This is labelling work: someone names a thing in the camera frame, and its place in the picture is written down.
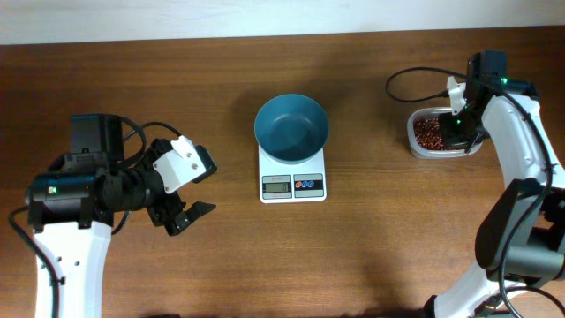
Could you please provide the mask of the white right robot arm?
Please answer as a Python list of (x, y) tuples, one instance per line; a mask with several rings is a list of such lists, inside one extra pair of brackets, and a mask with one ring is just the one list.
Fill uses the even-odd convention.
[(505, 190), (478, 228), (475, 261), (426, 302), (427, 317), (517, 316), (512, 297), (544, 295), (543, 285), (564, 278), (564, 169), (535, 86), (510, 79), (507, 63), (506, 53), (486, 50), (469, 59), (463, 83), (455, 73), (448, 80), (451, 110), (439, 116), (445, 148), (469, 153), (491, 140)]

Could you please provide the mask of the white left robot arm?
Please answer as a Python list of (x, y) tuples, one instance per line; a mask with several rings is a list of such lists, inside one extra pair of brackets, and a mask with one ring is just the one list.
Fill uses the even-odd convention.
[(146, 210), (174, 237), (214, 205), (183, 202), (178, 189), (217, 166), (181, 133), (147, 141), (143, 125), (110, 114), (71, 118), (71, 149), (26, 191), (26, 241), (37, 260), (38, 317), (99, 317), (109, 243), (124, 224), (114, 215)]

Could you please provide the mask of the white digital kitchen scale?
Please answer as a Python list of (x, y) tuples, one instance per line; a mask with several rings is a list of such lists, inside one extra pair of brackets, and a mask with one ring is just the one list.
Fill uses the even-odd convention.
[(265, 204), (324, 201), (328, 195), (324, 152), (297, 163), (280, 162), (259, 148), (259, 194)]

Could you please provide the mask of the teal plastic bowl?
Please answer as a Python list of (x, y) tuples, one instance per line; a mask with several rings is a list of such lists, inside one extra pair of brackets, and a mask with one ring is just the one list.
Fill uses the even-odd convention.
[(278, 95), (263, 104), (254, 125), (259, 147), (282, 163), (301, 163), (328, 142), (330, 123), (314, 99), (299, 94)]

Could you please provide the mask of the red beans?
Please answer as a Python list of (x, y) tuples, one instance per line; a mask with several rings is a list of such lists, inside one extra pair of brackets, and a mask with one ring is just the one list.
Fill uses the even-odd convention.
[(413, 123), (416, 142), (426, 150), (447, 150), (441, 135), (441, 127), (438, 118), (421, 118)]

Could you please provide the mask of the clear plastic container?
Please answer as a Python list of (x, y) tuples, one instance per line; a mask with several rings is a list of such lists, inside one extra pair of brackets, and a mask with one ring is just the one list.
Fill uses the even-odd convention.
[(451, 114), (449, 108), (426, 108), (411, 114), (407, 122), (408, 139), (413, 156), (419, 159), (448, 159), (474, 155), (482, 147), (476, 143), (468, 152), (465, 147), (445, 148), (439, 127), (439, 115)]

